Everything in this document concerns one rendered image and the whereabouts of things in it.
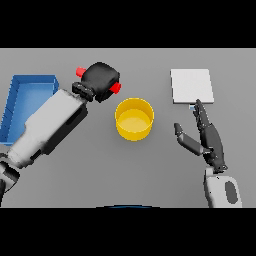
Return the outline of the yellow bowl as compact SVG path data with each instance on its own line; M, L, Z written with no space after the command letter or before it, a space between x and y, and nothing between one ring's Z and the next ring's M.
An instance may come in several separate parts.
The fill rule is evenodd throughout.
M142 98L127 98L116 107L114 118L119 135L136 142L149 135L154 122L154 110Z

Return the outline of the red beaker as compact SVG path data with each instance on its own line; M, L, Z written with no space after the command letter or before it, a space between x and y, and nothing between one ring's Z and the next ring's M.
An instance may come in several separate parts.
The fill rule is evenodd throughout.
M82 75L86 72L85 68L82 67L77 67L76 68L76 75L78 77L82 77ZM111 87L110 87L110 91L112 91L114 94L118 94L120 89L121 89L122 85L119 82L115 82Z

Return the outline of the pale square scale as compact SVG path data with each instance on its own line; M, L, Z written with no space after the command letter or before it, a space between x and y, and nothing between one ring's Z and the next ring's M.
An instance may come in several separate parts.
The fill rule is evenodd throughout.
M171 87L174 104L213 104L214 96L208 69L171 69Z

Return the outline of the dark right robot hand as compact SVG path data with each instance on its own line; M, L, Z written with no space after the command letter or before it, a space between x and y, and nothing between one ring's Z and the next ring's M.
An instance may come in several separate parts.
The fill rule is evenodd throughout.
M208 114L199 99L195 102L193 115L196 120L200 141L196 141L187 135L181 125L175 123L174 131L177 142L196 156L202 155L205 162L213 168L215 174L224 173L228 166L225 163L220 135L214 124L209 121Z

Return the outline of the dark left robot hand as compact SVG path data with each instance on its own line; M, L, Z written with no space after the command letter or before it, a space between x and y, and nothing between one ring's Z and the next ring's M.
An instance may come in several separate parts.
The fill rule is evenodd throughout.
M97 62L86 69L80 78L79 82L72 83L72 92L89 102L96 100L101 103L114 94L110 87L119 82L120 73L108 64Z

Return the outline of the blue tray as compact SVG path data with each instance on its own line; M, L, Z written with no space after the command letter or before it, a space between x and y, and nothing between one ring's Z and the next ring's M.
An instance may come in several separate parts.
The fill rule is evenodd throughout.
M24 132L26 120L58 88L55 75L13 75L0 124L0 144L11 146Z

